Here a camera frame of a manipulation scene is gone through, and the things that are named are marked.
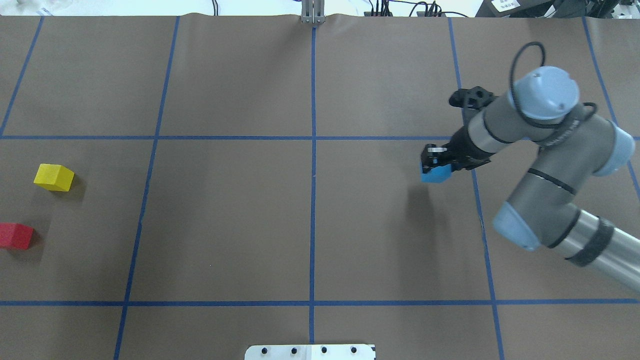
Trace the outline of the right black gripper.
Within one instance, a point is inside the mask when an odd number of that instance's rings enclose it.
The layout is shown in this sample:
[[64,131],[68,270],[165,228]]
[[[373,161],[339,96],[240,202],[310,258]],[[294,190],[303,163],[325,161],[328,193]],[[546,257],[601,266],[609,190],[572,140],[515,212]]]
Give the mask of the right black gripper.
[[421,167],[423,172],[445,166],[451,166],[452,172],[473,170],[489,164],[491,156],[490,152],[481,150],[473,143],[468,127],[462,126],[445,145],[426,144],[421,152]]

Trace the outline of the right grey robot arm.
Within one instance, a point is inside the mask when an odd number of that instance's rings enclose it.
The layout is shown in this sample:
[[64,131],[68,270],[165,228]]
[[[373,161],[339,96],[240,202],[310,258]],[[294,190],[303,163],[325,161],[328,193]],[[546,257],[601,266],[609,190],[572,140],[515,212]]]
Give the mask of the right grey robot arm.
[[494,230],[526,251],[551,249],[578,268],[639,290],[639,239],[574,204],[589,178],[626,166],[635,142],[599,116],[594,103],[579,100],[567,71],[540,66],[502,95],[475,86],[457,89],[448,102],[465,119],[445,145],[423,148],[423,182],[444,182],[456,171],[489,164],[509,145],[530,141],[537,155],[494,216]]

